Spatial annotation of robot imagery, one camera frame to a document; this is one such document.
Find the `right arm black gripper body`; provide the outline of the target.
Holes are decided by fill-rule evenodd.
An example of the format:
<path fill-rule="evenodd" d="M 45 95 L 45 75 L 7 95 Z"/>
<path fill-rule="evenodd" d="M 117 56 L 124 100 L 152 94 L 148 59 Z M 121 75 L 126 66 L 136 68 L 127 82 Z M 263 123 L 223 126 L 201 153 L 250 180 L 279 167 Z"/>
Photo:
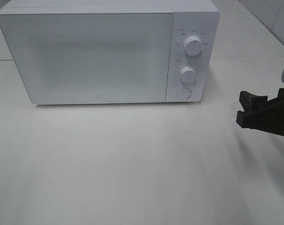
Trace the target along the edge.
<path fill-rule="evenodd" d="M 284 88 L 278 90 L 278 96 L 275 100 L 273 115 L 275 134 L 284 136 Z"/>

